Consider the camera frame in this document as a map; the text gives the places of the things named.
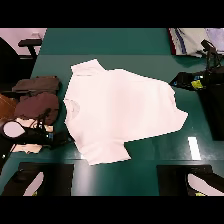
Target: gray fabric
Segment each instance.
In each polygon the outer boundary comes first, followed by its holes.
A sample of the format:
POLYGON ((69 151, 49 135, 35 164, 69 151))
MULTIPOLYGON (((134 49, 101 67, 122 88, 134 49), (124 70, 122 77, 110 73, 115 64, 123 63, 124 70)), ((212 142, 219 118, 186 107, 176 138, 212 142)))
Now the gray fabric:
POLYGON ((60 80, 57 76, 43 76, 33 79, 22 79, 13 88, 13 92, 30 92, 37 95, 41 92, 50 92, 56 94, 59 89, 60 80))
POLYGON ((21 96, 20 102, 16 105, 14 116, 36 120, 48 108, 51 109, 51 112, 46 118, 45 124, 51 125, 56 120, 59 110, 59 102, 56 95, 44 92, 32 97, 21 96))

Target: brown cloth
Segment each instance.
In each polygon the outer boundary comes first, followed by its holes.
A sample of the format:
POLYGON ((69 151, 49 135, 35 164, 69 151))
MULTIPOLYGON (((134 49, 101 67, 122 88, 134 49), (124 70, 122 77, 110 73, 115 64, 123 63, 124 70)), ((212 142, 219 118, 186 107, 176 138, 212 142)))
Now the brown cloth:
POLYGON ((51 125, 57 118, 59 102, 58 97, 52 93, 41 93, 36 96, 21 96, 15 109, 15 117, 22 119, 37 119, 48 108, 51 109, 45 120, 46 125, 51 125))
POLYGON ((30 92, 31 95, 37 95, 41 92, 50 92, 56 94, 59 89, 60 80, 57 76, 42 76, 32 79, 22 79, 13 88, 13 92, 30 92))
POLYGON ((0 119, 14 118, 15 108, 16 108, 16 100, 0 94, 0 119))

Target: table surface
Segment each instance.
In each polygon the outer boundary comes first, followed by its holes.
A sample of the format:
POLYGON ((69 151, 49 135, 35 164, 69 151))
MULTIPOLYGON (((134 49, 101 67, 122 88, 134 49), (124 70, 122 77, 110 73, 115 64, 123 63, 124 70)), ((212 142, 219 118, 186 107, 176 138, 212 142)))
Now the table surface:
MULTIPOLYGON (((85 43, 89 37, 87 38, 85 35, 92 33, 96 41, 98 40, 97 36, 109 35, 108 29, 105 29, 104 34, 102 34, 103 30, 97 31, 98 29, 85 29, 84 31, 65 29, 64 33, 63 30, 48 29, 32 74, 32 77, 57 75, 62 82, 58 93, 61 101, 60 113, 54 125, 57 131, 66 129, 64 124, 66 109, 62 99, 72 75, 70 67, 74 64, 96 58, 105 69, 122 68, 166 82, 170 82, 180 71, 196 72, 205 68, 203 59, 170 55, 167 51, 169 43, 165 28, 140 29, 140 31, 138 29, 128 29, 128 31, 120 29, 120 33, 116 29, 115 38, 104 40, 99 49, 96 46, 99 46, 100 42, 97 42, 95 46, 94 41, 88 43, 89 45, 86 47, 85 43), (144 41, 147 38, 143 34, 150 36, 151 32, 153 38, 148 38, 149 43, 144 43, 147 50, 143 51, 143 45, 139 42, 131 49, 127 45, 122 45, 127 38, 127 33, 132 32, 135 34, 135 38, 138 37, 138 40, 144 41), (74 37, 75 34, 78 37, 72 40, 71 37, 74 37), (160 46, 157 53, 156 48, 152 46, 160 46)), ((54 151, 43 149, 39 154, 13 153, 0 177, 0 193, 17 170, 19 162, 27 161, 74 164, 72 195, 158 195, 156 174, 156 165, 158 164, 211 164, 213 171, 224 177, 224 142, 212 139, 197 93, 177 88, 174 88, 174 91, 177 107, 188 113, 183 128, 178 132, 125 143, 131 160, 89 166, 85 160, 81 159, 81 155, 73 143, 54 151), (188 137, 197 138, 201 161, 192 161, 188 137)))

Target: black chair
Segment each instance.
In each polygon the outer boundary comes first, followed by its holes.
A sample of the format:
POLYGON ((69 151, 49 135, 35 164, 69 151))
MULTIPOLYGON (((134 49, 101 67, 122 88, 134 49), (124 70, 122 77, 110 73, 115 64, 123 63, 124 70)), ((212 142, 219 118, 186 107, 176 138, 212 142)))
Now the black chair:
POLYGON ((0 93, 11 91, 21 79, 29 79, 37 55, 34 46, 41 46, 41 39, 26 39, 18 43, 19 47, 28 47, 31 55, 18 55, 16 51, 0 38, 0 93))

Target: white t-shirt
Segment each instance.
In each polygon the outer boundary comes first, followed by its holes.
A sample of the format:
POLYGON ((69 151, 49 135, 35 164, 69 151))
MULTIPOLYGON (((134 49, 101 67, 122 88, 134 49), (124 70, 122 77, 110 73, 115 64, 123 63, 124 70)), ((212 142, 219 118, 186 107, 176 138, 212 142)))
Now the white t-shirt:
POLYGON ((130 159, 124 142, 178 131, 187 113, 163 81, 91 60, 72 66, 65 124, 90 165, 130 159))

